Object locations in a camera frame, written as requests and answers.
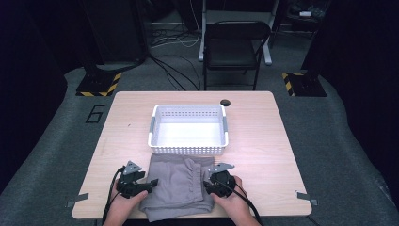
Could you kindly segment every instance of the black chair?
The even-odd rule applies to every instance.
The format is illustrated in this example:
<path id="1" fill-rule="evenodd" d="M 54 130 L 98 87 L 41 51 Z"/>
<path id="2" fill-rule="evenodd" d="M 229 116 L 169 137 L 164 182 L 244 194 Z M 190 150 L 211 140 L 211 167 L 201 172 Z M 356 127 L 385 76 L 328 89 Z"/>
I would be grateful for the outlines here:
<path id="1" fill-rule="evenodd" d="M 285 0 L 280 3 L 280 10 L 277 12 L 272 29 L 273 35 L 269 40 L 270 48 L 274 45 L 283 21 L 291 23 L 291 32 L 309 32 L 312 39 L 323 21 L 330 0 Z M 310 11 L 311 17 L 301 17 L 301 11 Z"/>
<path id="2" fill-rule="evenodd" d="M 270 27 L 258 21 L 227 21 L 209 24 L 206 27 L 203 69 L 204 89 L 223 86 L 252 86 L 256 89 L 263 46 L 270 35 Z M 218 82 L 208 84 L 210 71 L 244 71 L 238 77 L 232 73 L 220 76 Z M 256 70 L 253 80 L 248 82 L 248 70 Z M 221 74 L 211 74 L 214 80 Z"/>

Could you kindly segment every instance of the gray floor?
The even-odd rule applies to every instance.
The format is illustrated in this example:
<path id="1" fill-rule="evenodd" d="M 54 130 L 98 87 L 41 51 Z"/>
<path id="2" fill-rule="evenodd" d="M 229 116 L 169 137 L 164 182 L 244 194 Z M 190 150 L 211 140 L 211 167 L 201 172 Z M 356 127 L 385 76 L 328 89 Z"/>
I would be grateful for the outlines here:
<path id="1" fill-rule="evenodd" d="M 258 90 L 275 95 L 305 187 L 319 201 L 311 217 L 320 225 L 399 225 L 398 211 L 383 192 L 378 171 L 351 134 L 334 88 L 320 78 L 326 98 L 288 95 L 281 74 L 301 73 L 310 43 L 301 36 L 278 35 L 271 49 L 273 65 L 262 64 Z M 197 82 L 192 66 L 180 57 L 188 59 L 200 76 L 199 48 L 198 43 L 192 47 L 169 44 L 151 52 Z M 93 220 L 72 218 L 72 209 L 64 205 L 66 197 L 78 195 L 114 95 L 75 96 L 84 75 L 83 69 L 65 75 L 69 87 L 64 102 L 1 194 L 0 225 L 93 225 Z M 183 77 L 175 77 L 187 90 L 195 90 Z M 122 74 L 116 91 L 122 90 L 175 88 L 164 71 L 148 59 Z M 103 111 L 100 122 L 85 123 L 95 105 L 104 105 L 97 108 Z M 314 225 L 305 217 L 267 217 L 263 221 L 265 225 Z"/>

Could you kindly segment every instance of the small black object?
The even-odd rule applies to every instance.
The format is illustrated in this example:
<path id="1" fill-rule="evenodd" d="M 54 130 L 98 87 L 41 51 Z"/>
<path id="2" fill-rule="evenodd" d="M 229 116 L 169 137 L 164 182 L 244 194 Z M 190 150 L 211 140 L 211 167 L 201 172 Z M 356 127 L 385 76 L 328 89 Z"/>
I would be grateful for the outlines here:
<path id="1" fill-rule="evenodd" d="M 230 106 L 231 102 L 229 100 L 223 99 L 220 101 L 220 104 L 224 106 Z"/>
<path id="2" fill-rule="evenodd" d="M 215 193 L 218 197 L 229 197 L 235 188 L 235 179 L 226 170 L 213 173 L 210 180 L 212 184 L 205 181 L 203 182 L 208 194 Z"/>
<path id="3" fill-rule="evenodd" d="M 152 180 L 146 184 L 139 184 L 138 179 L 141 179 L 146 174 L 145 171 L 135 171 L 129 174 L 122 174 L 117 184 L 117 191 L 126 199 L 135 196 L 143 190 L 152 192 L 152 188 L 158 185 L 158 179 Z"/>

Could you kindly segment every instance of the black metal stand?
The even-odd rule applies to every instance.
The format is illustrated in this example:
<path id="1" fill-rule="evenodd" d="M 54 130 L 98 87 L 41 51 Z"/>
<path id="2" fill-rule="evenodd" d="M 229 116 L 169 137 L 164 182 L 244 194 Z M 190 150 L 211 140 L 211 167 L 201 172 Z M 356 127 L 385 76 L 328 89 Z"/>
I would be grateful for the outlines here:
<path id="1" fill-rule="evenodd" d="M 97 68 L 95 73 L 86 70 L 86 75 L 76 92 L 108 92 L 117 73 L 110 73 Z"/>
<path id="2" fill-rule="evenodd" d="M 286 84 L 289 84 L 288 91 L 291 96 L 327 97 L 315 72 L 287 73 L 284 80 Z"/>

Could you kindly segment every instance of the chair seat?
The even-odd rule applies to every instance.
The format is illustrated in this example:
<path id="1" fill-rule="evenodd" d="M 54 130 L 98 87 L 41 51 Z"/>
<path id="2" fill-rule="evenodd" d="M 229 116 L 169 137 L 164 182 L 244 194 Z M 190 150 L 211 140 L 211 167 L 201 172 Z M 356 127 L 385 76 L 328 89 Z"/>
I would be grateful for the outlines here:
<path id="1" fill-rule="evenodd" d="M 257 60 L 250 40 L 209 40 L 207 52 L 210 70 L 254 70 Z"/>

